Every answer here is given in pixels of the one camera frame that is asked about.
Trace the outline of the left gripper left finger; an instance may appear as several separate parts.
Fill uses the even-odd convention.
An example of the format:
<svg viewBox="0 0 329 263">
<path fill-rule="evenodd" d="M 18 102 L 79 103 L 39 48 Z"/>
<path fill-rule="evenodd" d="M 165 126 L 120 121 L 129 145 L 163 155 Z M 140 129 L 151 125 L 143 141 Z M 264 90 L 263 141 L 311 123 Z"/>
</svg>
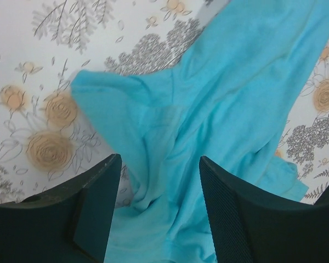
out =
<svg viewBox="0 0 329 263">
<path fill-rule="evenodd" d="M 122 168 L 112 154 L 21 203 L 0 205 L 0 262 L 103 262 Z"/>
</svg>

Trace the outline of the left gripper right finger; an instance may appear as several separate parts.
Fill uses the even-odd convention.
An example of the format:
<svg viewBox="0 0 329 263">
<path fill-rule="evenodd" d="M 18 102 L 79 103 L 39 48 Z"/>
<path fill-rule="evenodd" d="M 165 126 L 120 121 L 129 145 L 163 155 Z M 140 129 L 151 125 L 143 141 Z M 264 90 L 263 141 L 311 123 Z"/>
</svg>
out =
<svg viewBox="0 0 329 263">
<path fill-rule="evenodd" d="M 266 192 L 205 156 L 199 169 L 218 262 L 329 262 L 329 186 L 310 205 Z"/>
</svg>

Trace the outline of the turquoise t shirt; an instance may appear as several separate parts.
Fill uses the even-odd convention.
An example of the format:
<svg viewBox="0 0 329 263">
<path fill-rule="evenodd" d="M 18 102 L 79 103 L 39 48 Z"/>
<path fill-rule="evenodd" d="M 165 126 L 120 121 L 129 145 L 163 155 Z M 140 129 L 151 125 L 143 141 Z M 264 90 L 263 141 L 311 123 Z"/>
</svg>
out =
<svg viewBox="0 0 329 263">
<path fill-rule="evenodd" d="M 72 96 L 121 155 L 134 192 L 114 212 L 106 262 L 216 261 L 202 156 L 303 198 L 297 167 L 275 151 L 328 38 L 329 1 L 232 1 L 172 68 L 76 75 Z"/>
</svg>

